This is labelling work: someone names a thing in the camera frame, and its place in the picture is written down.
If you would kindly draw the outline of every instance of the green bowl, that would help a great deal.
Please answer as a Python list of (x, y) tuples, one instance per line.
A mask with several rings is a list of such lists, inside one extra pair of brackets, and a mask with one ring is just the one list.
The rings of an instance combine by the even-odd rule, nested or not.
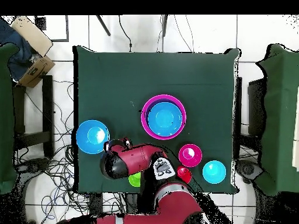
[(140, 177), (141, 173), (132, 174), (128, 177), (128, 182), (131, 184), (131, 186), (134, 187), (140, 187)]

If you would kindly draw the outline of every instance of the light blue bowl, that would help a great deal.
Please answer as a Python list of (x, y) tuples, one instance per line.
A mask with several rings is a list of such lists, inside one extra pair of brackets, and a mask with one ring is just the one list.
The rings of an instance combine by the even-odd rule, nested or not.
[(174, 135), (182, 125), (182, 113), (170, 102), (160, 102), (148, 113), (148, 126), (156, 135), (169, 137)]
[(109, 141), (109, 139), (110, 134), (107, 127), (97, 120), (83, 122), (76, 133), (79, 149), (87, 154), (101, 153), (104, 143)]
[(206, 163), (203, 167), (203, 177), (211, 184), (218, 184), (222, 182), (226, 175), (227, 170), (225, 166), (217, 160), (212, 160)]

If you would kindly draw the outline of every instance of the floor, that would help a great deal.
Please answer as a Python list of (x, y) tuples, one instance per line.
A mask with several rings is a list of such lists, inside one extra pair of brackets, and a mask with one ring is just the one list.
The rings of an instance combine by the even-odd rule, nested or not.
[[(299, 49), (298, 17), (290, 15), (169, 15), (164, 38), (164, 52), (176, 53), (189, 51), (194, 47), (196, 53), (223, 53), (228, 48), (238, 47), (242, 55), (238, 63), (239, 76), (243, 77), (242, 86), (242, 133), (248, 133), (248, 97), (247, 85), (250, 81), (262, 78), (263, 73), (255, 64), (265, 56), (267, 46), (273, 43), (284, 44), (292, 50)], [(70, 135), (60, 138), (73, 128), (73, 54), (72, 46), (81, 45), (96, 52), (128, 52), (129, 42), (119, 25), (118, 16), (103, 16), (111, 36), (107, 36), (96, 16), (68, 16), (69, 41), (54, 42), (47, 56), (55, 62), (55, 67), (48, 73), (53, 76), (55, 102), (55, 148), (70, 144)], [(160, 15), (124, 15), (121, 23), (127, 35), (131, 38), (133, 52), (154, 53), (162, 51)], [(50, 39), (65, 39), (65, 16), (47, 16), (47, 31)], [(41, 86), (39, 83), (33, 89), (27, 89), (31, 100), (26, 98), (26, 132), (41, 131), (42, 109)], [(250, 150), (241, 150), (246, 155)], [(43, 157), (41, 145), (32, 146), (24, 158)], [(63, 159), (60, 152), (56, 160)], [(253, 224), (255, 216), (255, 195), (251, 185), (244, 184), (239, 175), (235, 175), (235, 184), (239, 193), (235, 195), (212, 194), (211, 197), (233, 224)], [(54, 194), (57, 193), (51, 177), (46, 174), (34, 178), (26, 193), (26, 210), (29, 219), (35, 219), (38, 224), (55, 224), (62, 218), (81, 215), (75, 207), (69, 207), (63, 200), (49, 207)], [(114, 195), (105, 194), (108, 205)]]

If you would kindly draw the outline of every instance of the green tablecloth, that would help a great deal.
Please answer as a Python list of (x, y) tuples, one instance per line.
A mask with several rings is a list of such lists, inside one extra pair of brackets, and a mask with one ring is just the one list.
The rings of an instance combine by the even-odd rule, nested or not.
[[(74, 57), (78, 55), (78, 64), (74, 62), (78, 69), (78, 124), (99, 120), (108, 127), (111, 139), (127, 136), (133, 145), (165, 145), (176, 154), (182, 145), (196, 144), (203, 158), (191, 172), (203, 190), (229, 194), (237, 191), (231, 185), (237, 49), (227, 54), (95, 53), (77, 47), (78, 54), (75, 50), (74, 53)], [(183, 131), (167, 141), (151, 138), (140, 121), (145, 102), (159, 94), (177, 97), (187, 114)], [(139, 192), (128, 178), (104, 178), (99, 168), (100, 156), (79, 150), (79, 192)], [(173, 157), (170, 159), (178, 165)], [(219, 160), (227, 168), (227, 176), (220, 184), (209, 184), (202, 176), (204, 164), (211, 160)]]
[(12, 166), (15, 117), (8, 60), (18, 51), (12, 43), (0, 45), (0, 194), (9, 193), (17, 177)]
[(264, 99), (267, 119), (260, 161), (265, 172), (255, 182), (269, 196), (281, 191), (299, 193), (299, 172), (292, 166), (299, 53), (273, 44), (258, 64), (267, 76)]

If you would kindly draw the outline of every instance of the magenta bowl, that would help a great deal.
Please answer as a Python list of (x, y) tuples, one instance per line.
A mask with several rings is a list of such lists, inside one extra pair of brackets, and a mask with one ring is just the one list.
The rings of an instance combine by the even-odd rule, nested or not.
[[(150, 112), (150, 110), (152, 109), (152, 107), (154, 105), (161, 103), (161, 102), (169, 102), (169, 103), (176, 105), (179, 108), (180, 112), (182, 113), (182, 125), (180, 126), (178, 131), (171, 136), (159, 136), (156, 133), (154, 133), (148, 126), (148, 121), (147, 121), (148, 113)], [(141, 123), (142, 123), (143, 129), (146, 131), (146, 133), (148, 135), (150, 135), (151, 137), (158, 139), (158, 140), (169, 140), (169, 139), (172, 139), (172, 138), (176, 137), (177, 135), (179, 135), (182, 132), (182, 130), (184, 129), (184, 126), (186, 124), (186, 119), (187, 119), (186, 111), (185, 111), (183, 104), (177, 98), (175, 98), (171, 95), (168, 95), (168, 94), (159, 94), (159, 95), (154, 96), (153, 98), (150, 98), (144, 104), (144, 107), (142, 108), (142, 112), (141, 112)]]
[(195, 144), (186, 144), (179, 151), (179, 160), (186, 167), (195, 167), (201, 162), (203, 154)]

